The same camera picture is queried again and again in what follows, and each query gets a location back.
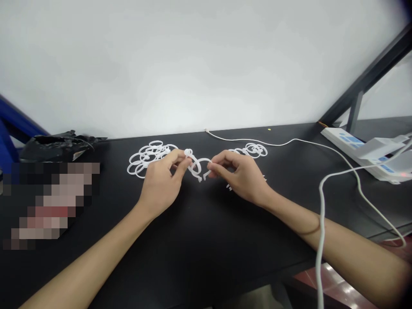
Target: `black table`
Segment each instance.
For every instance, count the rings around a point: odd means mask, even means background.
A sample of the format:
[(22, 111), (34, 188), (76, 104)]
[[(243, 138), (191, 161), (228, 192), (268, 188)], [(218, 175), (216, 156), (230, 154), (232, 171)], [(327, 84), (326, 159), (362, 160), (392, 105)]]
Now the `black table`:
[[(319, 124), (216, 131), (224, 138), (284, 143), (300, 138), (334, 147)], [(20, 305), (113, 228), (135, 205), (143, 180), (126, 172), (129, 157), (153, 140), (191, 148), (212, 158), (246, 142), (225, 142), (205, 132), (102, 142), (80, 157), (101, 162), (100, 195), (53, 246), (1, 252), (3, 308)], [(267, 147), (256, 160), (268, 184), (292, 201), (319, 212), (318, 185), (348, 169), (336, 153), (303, 142)], [(391, 185), (358, 171), (370, 201), (396, 226), (412, 224), (412, 182)], [(373, 238), (387, 227), (360, 197), (352, 174), (324, 186), (326, 217)], [(226, 189), (222, 179), (199, 183), (186, 173), (176, 202), (154, 220), (97, 294), (91, 308), (202, 308), (314, 266), (315, 252), (270, 213)]]

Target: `blue chair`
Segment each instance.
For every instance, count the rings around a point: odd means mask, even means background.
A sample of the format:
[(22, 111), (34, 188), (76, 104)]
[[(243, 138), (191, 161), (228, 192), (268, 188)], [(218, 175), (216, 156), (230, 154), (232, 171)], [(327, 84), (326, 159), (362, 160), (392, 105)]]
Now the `blue chair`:
[(10, 136), (27, 143), (35, 135), (49, 134), (0, 95), (0, 167), (3, 173), (11, 173), (12, 163), (19, 162)]

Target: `white power strip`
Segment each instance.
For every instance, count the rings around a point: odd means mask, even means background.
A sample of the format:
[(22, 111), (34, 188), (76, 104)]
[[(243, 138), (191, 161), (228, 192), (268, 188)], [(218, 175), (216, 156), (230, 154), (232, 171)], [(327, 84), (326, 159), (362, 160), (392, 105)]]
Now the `white power strip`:
[[(336, 147), (350, 156), (350, 158), (356, 161), (360, 166), (379, 164), (388, 160), (388, 158), (386, 157), (373, 160), (359, 159), (358, 157), (356, 157), (354, 155), (354, 150), (363, 146), (364, 142), (357, 139), (343, 129), (325, 128), (322, 130), (321, 134), (328, 140), (330, 140)], [(370, 167), (365, 170), (371, 173), (376, 179), (388, 181), (394, 185), (398, 185), (401, 182), (412, 179), (412, 173), (397, 173), (386, 165), (378, 165), (376, 167)]]

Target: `black metal frame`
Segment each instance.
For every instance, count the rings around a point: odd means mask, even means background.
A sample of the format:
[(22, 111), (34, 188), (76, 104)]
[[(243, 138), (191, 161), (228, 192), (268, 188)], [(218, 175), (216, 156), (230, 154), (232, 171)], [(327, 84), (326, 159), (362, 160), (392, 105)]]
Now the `black metal frame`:
[(351, 131), (356, 125), (357, 114), (361, 98), (378, 80), (388, 73), (400, 60), (412, 50), (412, 23), (408, 24), (402, 32), (389, 44), (387, 48), (368, 66), (359, 78), (346, 90), (346, 92), (328, 109), (319, 120), (332, 126), (333, 123), (352, 106), (349, 123)]

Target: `floor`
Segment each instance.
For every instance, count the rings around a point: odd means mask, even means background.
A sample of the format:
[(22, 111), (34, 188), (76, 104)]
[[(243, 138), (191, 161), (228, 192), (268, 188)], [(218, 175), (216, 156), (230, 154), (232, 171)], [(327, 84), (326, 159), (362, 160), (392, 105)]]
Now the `floor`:
[[(405, 248), (396, 248), (396, 246), (402, 244), (400, 240), (386, 241), (379, 245), (412, 264), (412, 235), (405, 237), (405, 240)], [(324, 293), (330, 297), (349, 306), (351, 309), (377, 309), (375, 305), (347, 283), (328, 263), (322, 265), (321, 276)], [(315, 268), (298, 273), (295, 278), (313, 288), (317, 287)]]

